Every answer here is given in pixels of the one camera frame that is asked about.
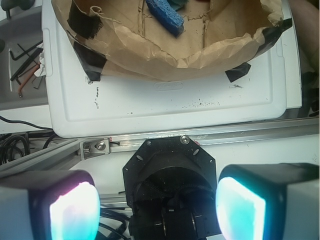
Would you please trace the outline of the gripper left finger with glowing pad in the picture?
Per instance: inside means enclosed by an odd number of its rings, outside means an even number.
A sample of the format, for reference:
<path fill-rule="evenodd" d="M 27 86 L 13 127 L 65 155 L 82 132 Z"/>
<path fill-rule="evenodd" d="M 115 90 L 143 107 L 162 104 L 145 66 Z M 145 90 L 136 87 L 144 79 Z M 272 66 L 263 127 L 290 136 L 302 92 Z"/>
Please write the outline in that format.
<path fill-rule="evenodd" d="M 94 240 L 100 197 L 84 170 L 0 173 L 2 240 Z"/>

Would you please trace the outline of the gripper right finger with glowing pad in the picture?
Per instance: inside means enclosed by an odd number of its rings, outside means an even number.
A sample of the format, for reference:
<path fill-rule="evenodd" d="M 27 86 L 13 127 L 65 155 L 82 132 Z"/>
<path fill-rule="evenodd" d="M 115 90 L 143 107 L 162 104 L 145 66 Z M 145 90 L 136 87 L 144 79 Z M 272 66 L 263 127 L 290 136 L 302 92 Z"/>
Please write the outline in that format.
<path fill-rule="evenodd" d="M 227 165 L 219 176 L 215 207 L 226 240 L 318 240 L 320 167 Z"/>

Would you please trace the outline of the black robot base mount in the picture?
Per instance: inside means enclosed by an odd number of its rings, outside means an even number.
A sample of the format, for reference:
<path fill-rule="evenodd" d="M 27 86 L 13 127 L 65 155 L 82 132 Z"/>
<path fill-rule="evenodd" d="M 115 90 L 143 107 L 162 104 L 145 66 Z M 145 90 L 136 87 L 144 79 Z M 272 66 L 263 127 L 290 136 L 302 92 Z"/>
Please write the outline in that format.
<path fill-rule="evenodd" d="M 216 161 L 189 136 L 146 140 L 122 172 L 134 240 L 205 240 L 221 233 Z"/>

